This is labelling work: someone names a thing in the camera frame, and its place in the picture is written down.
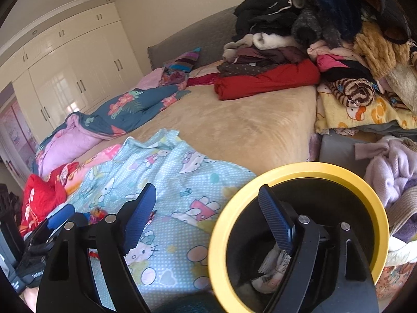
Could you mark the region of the white red-printed plastic bag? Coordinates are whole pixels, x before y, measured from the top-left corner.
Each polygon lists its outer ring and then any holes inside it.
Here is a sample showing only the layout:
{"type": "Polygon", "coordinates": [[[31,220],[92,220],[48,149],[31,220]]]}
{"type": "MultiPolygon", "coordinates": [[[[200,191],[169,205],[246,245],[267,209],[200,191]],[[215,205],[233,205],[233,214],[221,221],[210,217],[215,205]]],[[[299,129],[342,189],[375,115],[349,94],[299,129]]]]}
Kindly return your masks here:
{"type": "Polygon", "coordinates": [[[281,285],[290,261],[291,256],[278,244],[274,244],[258,269],[261,275],[251,281],[252,287],[263,294],[275,292],[281,285]]]}

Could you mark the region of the purple snack wrapper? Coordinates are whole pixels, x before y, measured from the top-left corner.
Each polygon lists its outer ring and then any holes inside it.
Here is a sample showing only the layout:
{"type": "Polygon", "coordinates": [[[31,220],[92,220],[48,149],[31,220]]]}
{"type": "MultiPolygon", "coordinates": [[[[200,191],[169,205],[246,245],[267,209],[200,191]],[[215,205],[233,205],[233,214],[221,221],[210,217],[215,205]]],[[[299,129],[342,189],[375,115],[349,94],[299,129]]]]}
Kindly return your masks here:
{"type": "Polygon", "coordinates": [[[88,224],[89,225],[94,225],[94,224],[100,222],[106,216],[107,216],[106,210],[104,210],[100,207],[95,207],[88,214],[88,224]]]}

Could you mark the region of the yellow rimmed black trash bin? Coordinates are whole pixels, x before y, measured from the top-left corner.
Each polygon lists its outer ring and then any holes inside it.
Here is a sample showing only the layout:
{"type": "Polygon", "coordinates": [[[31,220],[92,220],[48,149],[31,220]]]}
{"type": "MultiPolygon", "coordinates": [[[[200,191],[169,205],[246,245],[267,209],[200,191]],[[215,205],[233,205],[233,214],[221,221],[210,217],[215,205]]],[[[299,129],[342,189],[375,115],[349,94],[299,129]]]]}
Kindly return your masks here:
{"type": "Polygon", "coordinates": [[[299,162],[256,177],[223,209],[209,244],[209,277],[226,312],[377,312],[389,227],[379,197],[342,167],[299,162]],[[258,204],[267,184],[293,220],[291,261],[278,289],[244,298],[276,241],[258,204]]]}

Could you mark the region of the red floral quilt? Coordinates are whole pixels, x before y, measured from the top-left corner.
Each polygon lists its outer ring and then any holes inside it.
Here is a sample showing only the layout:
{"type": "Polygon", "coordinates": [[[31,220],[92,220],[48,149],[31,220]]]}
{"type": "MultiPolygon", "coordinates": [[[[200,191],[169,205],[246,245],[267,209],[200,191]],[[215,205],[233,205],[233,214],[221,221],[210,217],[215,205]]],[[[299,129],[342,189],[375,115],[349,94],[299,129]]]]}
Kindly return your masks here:
{"type": "Polygon", "coordinates": [[[47,215],[64,203],[69,195],[66,184],[78,162],[61,165],[46,177],[31,174],[23,190],[22,221],[19,231],[22,237],[38,227],[47,215]]]}

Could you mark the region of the pink cartoon blanket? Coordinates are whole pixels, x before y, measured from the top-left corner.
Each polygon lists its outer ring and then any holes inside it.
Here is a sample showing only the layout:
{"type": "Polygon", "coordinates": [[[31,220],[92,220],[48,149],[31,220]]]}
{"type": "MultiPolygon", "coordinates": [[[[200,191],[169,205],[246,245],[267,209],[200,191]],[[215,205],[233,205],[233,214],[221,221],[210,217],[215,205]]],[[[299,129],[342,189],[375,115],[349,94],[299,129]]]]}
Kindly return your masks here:
{"type": "Polygon", "coordinates": [[[92,158],[87,159],[82,164],[77,163],[76,169],[69,173],[66,179],[66,183],[64,185],[66,194],[70,196],[72,193],[74,193],[79,188],[90,169],[96,165],[113,159],[114,156],[116,156],[116,154],[119,152],[120,148],[121,144],[109,146],[95,154],[92,158]]]}

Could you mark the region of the light blue Hello Kitty blanket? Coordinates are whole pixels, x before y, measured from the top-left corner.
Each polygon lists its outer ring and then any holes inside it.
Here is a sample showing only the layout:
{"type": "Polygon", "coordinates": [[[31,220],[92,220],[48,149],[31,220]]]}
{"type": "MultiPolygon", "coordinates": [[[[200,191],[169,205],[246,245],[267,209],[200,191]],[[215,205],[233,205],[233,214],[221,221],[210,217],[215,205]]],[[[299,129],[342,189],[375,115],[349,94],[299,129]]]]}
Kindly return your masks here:
{"type": "Polygon", "coordinates": [[[156,188],[151,222],[125,258],[139,292],[154,310],[176,297],[210,288],[208,247],[232,196],[254,173],[213,160],[162,129],[146,142],[127,138],[109,161],[92,167],[67,199],[77,212],[116,213],[147,184],[156,188]]]}

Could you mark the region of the Hello Kitty sliding door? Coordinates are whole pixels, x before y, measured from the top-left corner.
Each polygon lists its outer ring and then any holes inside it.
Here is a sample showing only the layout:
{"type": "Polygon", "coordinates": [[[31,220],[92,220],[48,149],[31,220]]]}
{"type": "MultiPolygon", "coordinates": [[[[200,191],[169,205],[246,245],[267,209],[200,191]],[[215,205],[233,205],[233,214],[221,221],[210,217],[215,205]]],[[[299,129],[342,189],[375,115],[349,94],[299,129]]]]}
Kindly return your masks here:
{"type": "Polygon", "coordinates": [[[1,109],[1,139],[8,156],[6,164],[20,183],[24,184],[33,173],[38,143],[15,96],[1,109]]]}

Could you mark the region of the blue and pink floral quilt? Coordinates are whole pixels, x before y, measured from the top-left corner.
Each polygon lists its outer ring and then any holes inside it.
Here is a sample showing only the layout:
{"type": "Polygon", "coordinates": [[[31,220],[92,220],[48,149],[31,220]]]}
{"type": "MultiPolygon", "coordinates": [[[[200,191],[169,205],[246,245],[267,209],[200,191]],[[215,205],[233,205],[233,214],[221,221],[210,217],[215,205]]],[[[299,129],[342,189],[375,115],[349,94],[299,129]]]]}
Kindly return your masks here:
{"type": "Polygon", "coordinates": [[[101,141],[138,129],[189,93],[178,85],[148,90],[134,88],[106,101],[91,114],[71,113],[39,145],[33,173],[46,177],[58,166],[78,159],[101,141]]]}

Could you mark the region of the patterned laundry basket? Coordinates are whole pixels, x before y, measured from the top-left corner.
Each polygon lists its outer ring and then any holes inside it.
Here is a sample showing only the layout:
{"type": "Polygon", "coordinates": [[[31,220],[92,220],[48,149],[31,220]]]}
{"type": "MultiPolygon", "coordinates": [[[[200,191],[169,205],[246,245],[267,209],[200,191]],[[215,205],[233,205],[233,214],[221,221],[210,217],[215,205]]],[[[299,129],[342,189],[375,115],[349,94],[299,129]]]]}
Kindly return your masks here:
{"type": "Polygon", "coordinates": [[[376,285],[379,301],[391,300],[402,289],[416,266],[416,240],[389,238],[387,260],[376,285]]]}

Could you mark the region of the lilac knit sweater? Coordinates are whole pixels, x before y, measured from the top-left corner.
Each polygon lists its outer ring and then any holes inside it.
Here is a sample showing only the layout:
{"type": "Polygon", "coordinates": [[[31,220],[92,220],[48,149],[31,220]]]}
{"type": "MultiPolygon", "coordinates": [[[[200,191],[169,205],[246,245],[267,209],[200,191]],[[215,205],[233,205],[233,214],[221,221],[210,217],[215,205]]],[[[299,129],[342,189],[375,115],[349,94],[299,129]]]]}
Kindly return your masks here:
{"type": "Polygon", "coordinates": [[[393,136],[355,144],[355,159],[369,160],[363,178],[385,208],[401,197],[409,181],[416,179],[416,152],[393,136]]]}

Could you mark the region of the striped colourful pillow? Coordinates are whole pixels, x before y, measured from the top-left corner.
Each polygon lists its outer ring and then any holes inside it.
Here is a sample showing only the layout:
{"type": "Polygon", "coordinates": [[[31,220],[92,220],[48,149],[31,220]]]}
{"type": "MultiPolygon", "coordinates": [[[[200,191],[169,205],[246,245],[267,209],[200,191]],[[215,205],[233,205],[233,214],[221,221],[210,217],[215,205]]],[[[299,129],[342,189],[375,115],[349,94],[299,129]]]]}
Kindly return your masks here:
{"type": "Polygon", "coordinates": [[[189,73],[194,68],[201,48],[195,48],[192,51],[179,55],[176,59],[164,65],[163,74],[159,86],[178,85],[188,79],[189,73]]]}

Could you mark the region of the white built-in wardrobe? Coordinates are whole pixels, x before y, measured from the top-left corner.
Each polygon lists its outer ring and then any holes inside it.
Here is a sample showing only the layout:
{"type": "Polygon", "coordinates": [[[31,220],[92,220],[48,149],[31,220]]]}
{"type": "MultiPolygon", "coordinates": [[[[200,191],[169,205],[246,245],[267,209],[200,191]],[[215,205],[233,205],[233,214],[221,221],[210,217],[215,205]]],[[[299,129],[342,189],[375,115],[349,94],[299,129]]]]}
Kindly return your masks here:
{"type": "Polygon", "coordinates": [[[93,112],[143,74],[114,4],[76,14],[35,36],[1,65],[38,142],[75,111],[93,112]]]}

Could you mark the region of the red folded garment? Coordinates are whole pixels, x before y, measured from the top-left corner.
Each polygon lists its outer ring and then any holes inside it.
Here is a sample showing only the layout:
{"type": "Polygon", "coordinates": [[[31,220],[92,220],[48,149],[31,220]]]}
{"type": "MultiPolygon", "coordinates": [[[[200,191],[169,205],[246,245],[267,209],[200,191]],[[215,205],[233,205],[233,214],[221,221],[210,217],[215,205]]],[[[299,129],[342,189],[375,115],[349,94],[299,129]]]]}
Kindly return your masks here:
{"type": "Polygon", "coordinates": [[[214,83],[219,100],[236,100],[260,93],[311,86],[320,82],[320,71],[311,60],[284,64],[256,76],[222,77],[214,83]]]}

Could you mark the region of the grey quilted headboard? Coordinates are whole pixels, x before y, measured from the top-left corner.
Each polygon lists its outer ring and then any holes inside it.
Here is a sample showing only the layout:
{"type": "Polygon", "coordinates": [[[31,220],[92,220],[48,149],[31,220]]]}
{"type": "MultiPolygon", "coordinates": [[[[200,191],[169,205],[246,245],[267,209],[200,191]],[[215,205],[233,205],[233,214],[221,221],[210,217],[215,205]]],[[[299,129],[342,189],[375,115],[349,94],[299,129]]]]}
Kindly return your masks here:
{"type": "Polygon", "coordinates": [[[187,26],[157,45],[148,48],[151,69],[157,69],[179,55],[200,48],[195,67],[202,67],[222,58],[223,46],[235,35],[237,17],[234,8],[225,9],[187,26]]]}

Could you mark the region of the pile of mixed clothes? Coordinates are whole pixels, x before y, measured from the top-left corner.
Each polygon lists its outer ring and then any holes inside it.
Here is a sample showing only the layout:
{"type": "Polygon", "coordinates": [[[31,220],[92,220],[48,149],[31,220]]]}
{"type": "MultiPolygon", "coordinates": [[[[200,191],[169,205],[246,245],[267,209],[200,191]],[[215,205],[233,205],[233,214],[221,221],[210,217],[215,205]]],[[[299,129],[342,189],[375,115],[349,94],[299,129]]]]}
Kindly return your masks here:
{"type": "Polygon", "coordinates": [[[416,46],[397,0],[244,0],[219,78],[309,59],[345,107],[368,106],[385,79],[412,78],[416,46]]]}

